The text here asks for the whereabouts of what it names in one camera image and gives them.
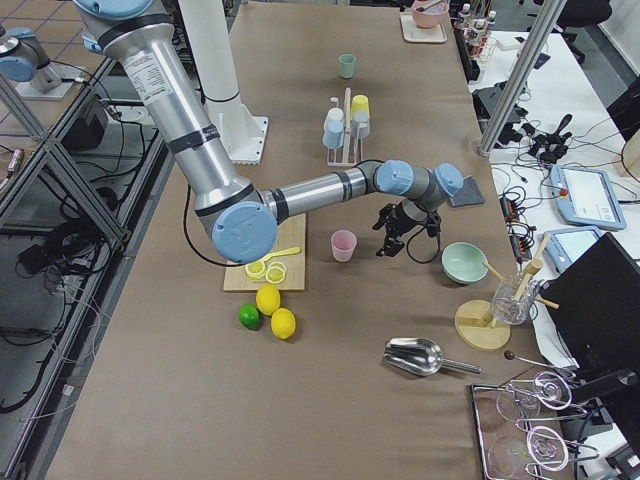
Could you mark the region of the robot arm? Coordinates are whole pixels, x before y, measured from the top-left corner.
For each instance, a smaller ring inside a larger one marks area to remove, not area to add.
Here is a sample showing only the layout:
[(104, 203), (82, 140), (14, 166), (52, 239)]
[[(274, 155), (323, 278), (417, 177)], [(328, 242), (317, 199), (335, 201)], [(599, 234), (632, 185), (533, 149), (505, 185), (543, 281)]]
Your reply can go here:
[(1, 74), (24, 99), (61, 100), (71, 84), (56, 67), (32, 30), (1, 27)]
[(259, 191), (237, 173), (220, 134), (191, 86), (172, 45), (174, 27), (159, 1), (79, 1), (100, 52), (119, 62), (196, 194), (195, 213), (228, 264), (269, 253), (291, 216), (373, 192), (397, 195), (379, 213), (382, 252), (393, 256), (401, 236), (436, 217), (463, 186), (451, 164), (434, 169), (404, 161), (366, 160), (354, 167), (282, 188)]

